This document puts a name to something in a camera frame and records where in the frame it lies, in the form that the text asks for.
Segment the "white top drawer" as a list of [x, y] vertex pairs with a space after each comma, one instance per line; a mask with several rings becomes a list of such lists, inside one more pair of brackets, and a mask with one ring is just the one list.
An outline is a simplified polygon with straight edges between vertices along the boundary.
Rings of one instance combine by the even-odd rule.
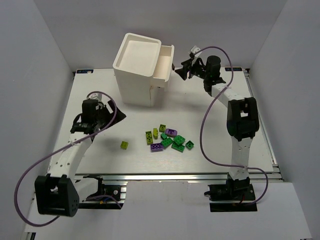
[[172, 64], [174, 58], [174, 45], [162, 45], [155, 70], [151, 79], [151, 85], [158, 88], [166, 88], [172, 72]]

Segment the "lime 2x2 lego brick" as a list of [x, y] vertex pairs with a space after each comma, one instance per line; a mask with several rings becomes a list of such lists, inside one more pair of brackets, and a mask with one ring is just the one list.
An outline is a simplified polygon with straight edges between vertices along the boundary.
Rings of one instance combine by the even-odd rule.
[[128, 148], [128, 146], [129, 146], [129, 143], [126, 141], [122, 141], [120, 144], [120, 148], [123, 150], [126, 150]]

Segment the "lime 2x3 lego brick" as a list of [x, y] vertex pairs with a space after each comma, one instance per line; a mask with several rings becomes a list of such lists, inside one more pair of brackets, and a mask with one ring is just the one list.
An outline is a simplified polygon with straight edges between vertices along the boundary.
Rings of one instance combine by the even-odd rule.
[[151, 131], [146, 131], [145, 132], [145, 137], [146, 137], [146, 143], [147, 145], [153, 144], [153, 134]]

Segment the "lime curved lego brick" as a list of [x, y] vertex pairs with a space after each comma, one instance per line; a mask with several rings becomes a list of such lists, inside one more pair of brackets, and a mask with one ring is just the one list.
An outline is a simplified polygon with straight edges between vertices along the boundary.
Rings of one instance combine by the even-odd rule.
[[153, 128], [152, 134], [155, 139], [158, 139], [159, 132], [157, 128]]

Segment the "lime 2x2 lego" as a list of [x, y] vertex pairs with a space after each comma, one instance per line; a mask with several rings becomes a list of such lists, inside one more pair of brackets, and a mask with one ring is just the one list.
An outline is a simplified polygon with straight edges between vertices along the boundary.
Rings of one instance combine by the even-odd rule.
[[161, 132], [161, 133], [164, 133], [165, 131], [166, 131], [166, 125], [164, 125], [164, 124], [160, 124], [160, 126], [159, 126], [159, 132]]

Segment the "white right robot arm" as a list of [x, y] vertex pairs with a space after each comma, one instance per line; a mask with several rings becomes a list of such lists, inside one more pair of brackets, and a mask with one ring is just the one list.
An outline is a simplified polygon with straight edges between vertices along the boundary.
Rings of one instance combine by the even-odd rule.
[[[221, 59], [210, 55], [206, 64], [197, 54], [191, 53], [190, 59], [181, 63], [182, 68], [175, 72], [185, 81], [194, 76], [203, 80], [204, 90], [213, 97], [203, 117], [200, 127], [200, 150], [204, 158], [210, 163], [228, 167], [228, 176], [233, 181], [249, 179], [248, 165], [250, 147], [256, 132], [260, 128], [257, 101], [254, 97], [243, 97], [230, 88], [221, 77]], [[203, 129], [209, 111], [216, 101], [220, 101], [227, 108], [226, 128], [231, 137], [231, 164], [215, 162], [205, 154], [203, 149]]]

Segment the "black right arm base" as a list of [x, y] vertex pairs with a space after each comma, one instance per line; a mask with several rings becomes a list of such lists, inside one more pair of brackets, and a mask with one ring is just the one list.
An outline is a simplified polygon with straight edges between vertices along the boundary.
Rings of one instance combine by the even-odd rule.
[[257, 212], [257, 204], [250, 178], [233, 180], [229, 178], [225, 184], [211, 184], [204, 196], [209, 198], [212, 213]]

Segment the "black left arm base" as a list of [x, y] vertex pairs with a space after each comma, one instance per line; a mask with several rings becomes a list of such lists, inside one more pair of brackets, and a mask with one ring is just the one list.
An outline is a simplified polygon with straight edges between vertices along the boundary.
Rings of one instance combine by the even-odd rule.
[[126, 199], [124, 183], [105, 180], [102, 176], [85, 175], [74, 180], [79, 195], [79, 209], [120, 210]]

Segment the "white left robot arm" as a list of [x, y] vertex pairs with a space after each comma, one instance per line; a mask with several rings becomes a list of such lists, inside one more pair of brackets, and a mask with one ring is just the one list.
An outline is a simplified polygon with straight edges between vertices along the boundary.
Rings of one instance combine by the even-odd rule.
[[124, 120], [126, 115], [113, 100], [103, 104], [97, 97], [84, 100], [81, 109], [72, 122], [67, 149], [62, 150], [47, 174], [34, 182], [41, 215], [73, 217], [87, 198], [105, 193], [101, 178], [84, 176], [76, 180], [75, 175], [96, 135]]

